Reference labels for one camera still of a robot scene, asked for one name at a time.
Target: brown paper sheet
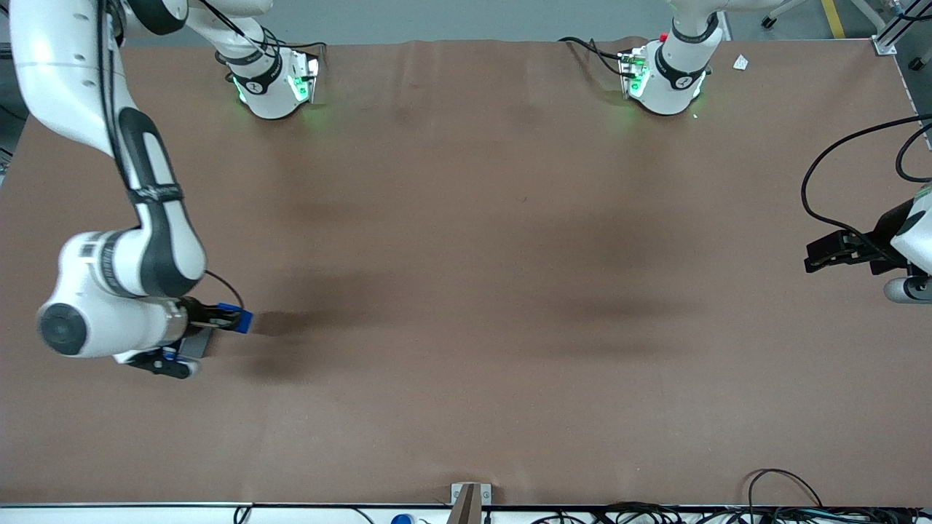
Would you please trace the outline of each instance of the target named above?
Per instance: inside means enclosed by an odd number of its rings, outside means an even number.
[[[474,479],[500,503],[739,503],[770,466],[831,504],[927,503],[929,309],[802,268],[831,231],[799,204],[809,162],[912,114],[869,43],[724,44],[677,117],[562,44],[331,48],[320,103],[271,122],[207,49],[125,56],[258,320],[187,381],[43,347],[61,245],[134,222],[109,158],[31,121],[0,191],[0,500],[431,502]],[[912,131],[828,159],[813,205],[870,229],[916,190],[893,171]]]

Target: black cable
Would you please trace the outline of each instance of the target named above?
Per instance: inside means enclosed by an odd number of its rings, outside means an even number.
[[[606,511],[618,512],[618,516],[615,518],[615,524],[627,524],[645,515],[651,518],[652,524],[683,524],[682,516],[676,509],[659,504],[638,502],[613,503],[605,506],[605,509]],[[626,514],[631,515],[625,520],[622,520],[622,516]]]
[[[531,522],[530,524],[549,524],[548,521],[553,518],[559,518],[561,520],[563,519],[569,520],[570,522],[575,522],[576,524],[589,524],[588,522],[586,522],[585,520],[582,520],[581,518],[574,517],[573,515],[564,515],[562,513],[557,513],[553,517],[538,518],[537,520]]]
[[[245,524],[252,512],[253,507],[249,505],[236,508],[236,511],[233,512],[233,524]]]
[[[614,67],[612,67],[611,64],[610,64],[607,60],[605,60],[605,59],[606,59],[606,58],[611,58],[611,59],[614,59],[614,60],[617,61],[617,60],[618,60],[618,55],[617,55],[617,54],[611,54],[611,53],[609,53],[609,52],[607,52],[607,51],[603,51],[602,49],[598,48],[598,46],[596,45],[596,40],[595,40],[594,38],[593,38],[593,39],[590,39],[589,42],[586,43],[586,42],[583,42],[581,39],[579,39],[579,38],[577,38],[577,37],[575,37],[575,36],[564,36],[563,38],[560,38],[559,40],[557,40],[557,42],[567,42],[567,43],[572,43],[572,44],[579,44],[580,46],[583,46],[583,47],[584,47],[587,51],[589,51],[590,53],[594,53],[594,54],[598,57],[598,59],[602,61],[602,64],[605,65],[605,66],[609,69],[609,71],[612,71],[615,75],[622,76],[622,77],[624,77],[624,78],[634,78],[634,77],[635,77],[635,75],[633,75],[633,74],[631,74],[631,73],[626,73],[626,72],[624,72],[624,71],[621,71],[621,70],[619,70],[619,69],[615,69]],[[625,49],[625,50],[619,51],[619,52],[626,52],[626,51],[630,51],[630,50],[631,50],[631,49]]]
[[[225,285],[225,286],[226,286],[226,289],[229,289],[229,290],[233,293],[233,296],[236,297],[236,301],[239,303],[240,309],[241,309],[241,310],[245,310],[245,309],[246,309],[246,306],[243,304],[242,296],[240,295],[240,292],[237,291],[236,288],[233,287],[232,284],[230,284],[229,282],[227,282],[226,280],[224,280],[220,275],[214,273],[213,271],[211,271],[211,270],[209,270],[209,269],[205,270],[205,271],[204,271],[204,274],[205,274],[205,275],[210,275],[210,276],[214,277],[214,279],[216,279],[219,283]]]
[[[598,53],[604,56],[605,58],[613,58],[615,60],[618,60],[618,55],[613,55],[607,51],[603,51],[602,49],[599,49],[598,47],[591,45],[589,42],[585,42],[582,39],[577,38],[575,36],[564,36],[563,38],[560,38],[559,40],[557,40],[557,42],[571,42],[573,44],[579,44],[580,46],[583,46],[584,48],[588,49],[589,52],[591,53]]]
[[[279,39],[271,31],[269,31],[269,29],[265,27],[262,28],[262,33],[266,36],[267,40],[271,40],[271,42],[260,42],[259,40],[255,40],[247,36],[246,33],[243,32],[243,30],[237,24],[233,23],[233,21],[230,18],[228,18],[222,11],[220,11],[220,9],[212,6],[209,2],[207,2],[207,0],[199,0],[199,1],[209,11],[211,11],[211,13],[215,17],[217,17],[217,19],[220,22],[222,22],[226,27],[230,28],[234,33],[253,42],[256,45],[263,46],[263,47],[268,46],[270,48],[313,48],[313,47],[318,47],[318,46],[324,49],[327,48],[327,44],[325,42],[312,42],[310,44],[288,44],[284,40]],[[262,50],[263,54],[265,54],[269,58],[275,57],[275,54],[269,54],[265,52],[263,49],[260,49],[260,50]]]
[[[812,216],[815,220],[818,220],[819,222],[822,222],[822,223],[825,223],[825,224],[829,224],[829,225],[831,225],[831,226],[835,226],[835,227],[837,227],[837,228],[842,228],[842,229],[848,231],[849,233],[855,235],[859,240],[861,240],[861,241],[864,242],[866,245],[868,245],[871,249],[873,249],[873,250],[876,251],[878,254],[880,254],[880,255],[881,255],[883,258],[885,258],[888,262],[890,262],[891,264],[894,264],[895,266],[899,267],[899,266],[900,266],[900,263],[897,262],[897,260],[896,260],[893,256],[889,255],[889,254],[886,253],[884,250],[882,250],[879,246],[877,246],[877,244],[875,244],[875,243],[874,243],[870,238],[868,238],[867,235],[865,235],[864,233],[858,231],[858,230],[855,229],[853,226],[849,226],[849,225],[845,224],[844,222],[841,222],[841,221],[839,221],[839,220],[835,220],[835,219],[833,219],[833,218],[828,218],[827,216],[824,216],[824,215],[822,215],[822,214],[818,214],[818,213],[816,213],[815,211],[813,211],[812,207],[809,205],[809,196],[808,196],[809,179],[812,178],[813,173],[816,172],[816,167],[818,167],[819,163],[821,163],[822,160],[823,160],[825,157],[827,157],[832,151],[834,151],[834,150],[835,150],[836,148],[838,148],[840,145],[845,144],[846,142],[850,142],[850,141],[852,141],[852,140],[854,140],[854,139],[856,139],[856,138],[858,138],[858,137],[864,136],[864,135],[866,135],[866,134],[870,134],[870,133],[872,133],[872,132],[882,131],[882,130],[889,129],[889,128],[893,128],[893,127],[896,127],[896,126],[901,126],[901,125],[903,125],[903,124],[908,124],[908,123],[910,123],[910,122],[917,122],[917,121],[919,121],[919,120],[927,120],[927,119],[930,119],[930,118],[932,118],[932,114],[924,114],[924,115],[918,115],[918,116],[915,116],[915,117],[901,118],[901,119],[899,119],[899,120],[891,120],[891,121],[885,122],[885,123],[883,123],[883,124],[878,124],[878,125],[876,125],[876,126],[871,126],[871,127],[867,128],[867,129],[863,129],[863,130],[861,130],[861,131],[853,132],[853,133],[851,133],[851,134],[849,134],[849,135],[843,137],[842,139],[836,141],[834,144],[830,145],[829,147],[827,147],[824,151],[822,151],[822,153],[819,154],[818,157],[815,158],[815,161],[813,161],[812,165],[809,166],[809,170],[806,171],[806,175],[802,178],[802,186],[800,187],[800,197],[801,197],[801,199],[802,199],[802,208],[805,209],[805,211],[809,214],[809,216]]]
[[[101,93],[101,110],[103,112],[103,124],[107,131],[107,139],[110,142],[110,149],[113,154],[114,162],[116,163],[116,169],[119,171],[120,177],[123,179],[123,185],[126,189],[130,188],[130,178],[127,175],[126,166],[123,162],[122,151],[119,146],[119,141],[117,139],[116,131],[116,118],[114,116],[114,105],[115,105],[115,95],[114,95],[114,84],[116,73],[114,71],[114,51],[111,49],[111,42],[107,42],[107,34],[104,30],[104,27],[107,24],[107,13],[106,13],[106,2],[101,1],[97,5],[97,44],[100,52],[97,56],[97,65],[98,65],[98,74],[97,81],[100,84],[100,93]],[[104,74],[103,67],[103,54],[107,53],[109,55],[109,65],[110,65],[110,96],[109,100],[107,97],[106,90],[106,75]]]
[[[788,476],[790,478],[797,480],[800,484],[803,484],[807,490],[809,490],[809,494],[812,495],[812,498],[815,501],[815,503],[818,505],[818,507],[820,508],[824,507],[824,505],[822,504],[822,499],[818,496],[818,493],[816,493],[816,490],[813,490],[813,487],[810,486],[808,482],[803,480],[802,477],[796,475],[793,472],[787,471],[785,469],[764,468],[764,469],[758,470],[758,473],[754,475],[754,478],[751,479],[750,484],[747,485],[747,509],[748,511],[751,512],[752,515],[754,512],[754,485],[757,484],[757,481],[760,480],[762,476],[765,476],[768,473],[778,473],[782,476]]]
[[[919,17],[911,17],[907,14],[897,15],[897,18],[903,21],[930,21],[932,20],[932,15],[924,15]]]
[[[376,524],[376,522],[372,518],[370,518],[366,513],[363,512],[363,510],[359,509],[358,507],[354,507],[351,509],[355,511],[356,513],[362,515],[363,518],[369,521],[369,524]]]
[[[929,130],[932,130],[932,124],[927,124],[923,126],[922,128],[920,128],[919,131],[913,133],[910,138],[906,139],[906,142],[899,149],[899,153],[897,153],[897,174],[903,180],[906,180],[908,182],[917,182],[919,184],[925,184],[928,182],[932,182],[932,177],[916,178],[914,176],[909,176],[908,174],[906,174],[906,172],[903,171],[903,157],[906,156],[906,152],[910,149],[910,147],[912,147],[912,143],[914,143],[916,139],[918,139],[920,136],[923,136],[925,132]]]
[[[15,119],[17,119],[17,120],[19,120],[19,121],[21,121],[21,122],[25,122],[25,121],[26,121],[26,117],[21,117],[21,116],[17,115],[16,113],[13,113],[13,112],[10,111],[9,109],[7,109],[7,107],[6,107],[5,105],[1,105],[1,104],[0,104],[0,111],[3,111],[4,113],[10,115],[11,117],[14,117]]]

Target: floor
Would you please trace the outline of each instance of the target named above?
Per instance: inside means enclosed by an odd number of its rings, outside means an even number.
[[[878,10],[881,0],[872,0]],[[8,0],[0,0],[5,5]],[[826,9],[837,10],[841,27],[833,29]],[[764,13],[730,13],[735,40],[827,39],[833,36],[867,37],[873,25],[848,0],[809,0],[785,13],[770,30],[761,28]],[[669,7],[660,0],[478,0],[435,2],[380,0],[314,2],[278,0],[260,21],[289,42],[323,40],[334,45],[389,44],[409,40],[499,39],[556,40],[576,35],[614,40],[667,31]],[[0,20],[0,41],[8,42],[7,22]],[[192,31],[158,39],[130,42],[134,46],[202,46]],[[932,112],[932,66],[912,71],[907,63],[932,47],[932,23],[916,23],[898,44],[898,60],[911,96],[920,113]],[[0,61],[0,183],[9,153],[16,150],[27,110],[19,95],[10,61]]]

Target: bracket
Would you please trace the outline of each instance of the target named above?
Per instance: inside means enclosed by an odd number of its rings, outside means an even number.
[[[456,484],[450,484],[450,503],[457,503],[457,497],[459,497],[459,492],[462,491],[463,486],[466,484],[478,484],[476,482],[457,482]],[[491,484],[478,484],[479,493],[482,495],[480,500],[482,505],[491,505],[492,504],[492,485]]]

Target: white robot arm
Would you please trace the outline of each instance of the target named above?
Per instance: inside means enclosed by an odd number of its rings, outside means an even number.
[[[717,11],[776,7],[783,0],[665,0],[674,10],[665,41],[653,40],[622,59],[624,91],[659,115],[675,115],[699,95],[706,66],[724,32]]]
[[[311,59],[264,39],[248,18],[271,0],[216,4],[240,15],[242,35],[217,27],[214,13],[187,0],[11,2],[14,61],[31,113],[58,134],[113,157],[139,220],[135,228],[81,233],[62,248],[55,290],[38,313],[39,334],[56,352],[112,355],[187,378],[197,364],[178,357],[180,341],[204,327],[248,328],[247,311],[185,296],[204,275],[206,256],[158,129],[130,97],[118,52],[126,34],[168,34],[187,22],[217,46],[241,83],[258,86],[241,95],[258,116],[284,117],[306,102],[298,88],[313,80]],[[170,346],[174,351],[163,357]]]

